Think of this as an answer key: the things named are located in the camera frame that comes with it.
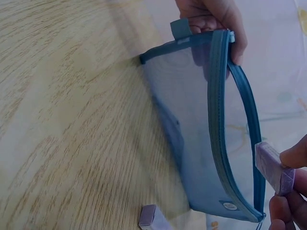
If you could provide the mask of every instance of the blue mesh pouch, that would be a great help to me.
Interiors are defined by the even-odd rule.
[[[262,222],[265,179],[254,160],[260,126],[248,80],[229,57],[235,36],[192,35],[187,19],[171,28],[175,40],[140,59],[190,207]]]

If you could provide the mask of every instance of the eraser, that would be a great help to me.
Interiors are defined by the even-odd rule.
[[[279,153],[267,142],[256,144],[256,167],[270,183],[278,196],[293,189],[295,169],[283,166]]]
[[[173,230],[157,205],[143,207],[139,226],[142,230]]]

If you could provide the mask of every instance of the wooden table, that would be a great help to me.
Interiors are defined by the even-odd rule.
[[[0,2],[0,229],[136,230],[188,203],[137,55],[141,0]]]

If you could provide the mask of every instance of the zipper pull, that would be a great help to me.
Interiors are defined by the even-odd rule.
[[[267,214],[263,213],[263,219],[262,219],[262,221],[259,222],[258,226],[256,227],[256,230],[260,230],[261,229],[262,224],[263,224],[266,216],[267,216]]]
[[[229,33],[229,42],[230,43],[234,43],[235,42],[235,32],[233,32],[233,31],[230,31],[230,33]]]

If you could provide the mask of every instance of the blue zipper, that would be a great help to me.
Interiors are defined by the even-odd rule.
[[[264,196],[265,196],[265,179],[256,168],[255,164],[255,148],[257,143],[262,141],[259,118],[256,109],[256,104],[250,88],[250,84],[247,80],[240,66],[236,66],[231,59],[228,60],[229,69],[234,77],[237,88],[239,89],[245,113],[248,119],[248,129],[250,136],[250,143],[252,146],[253,154],[253,174],[254,174],[254,207],[257,211],[263,213]]]
[[[264,218],[264,178],[261,176],[254,164],[254,208],[244,199],[240,190],[238,189],[226,152],[224,129],[224,94],[227,64],[229,65],[235,78],[241,98],[244,102],[244,107],[249,121],[248,124],[252,147],[254,146],[253,143],[256,144],[261,142],[257,110],[246,76],[242,75],[242,69],[237,69],[239,67],[235,66],[232,62],[228,61],[227,63],[229,40],[229,31],[214,31],[210,51],[210,77],[208,79],[208,120],[211,148],[214,163],[224,190],[233,200],[234,204],[246,215],[249,221],[260,222]]]

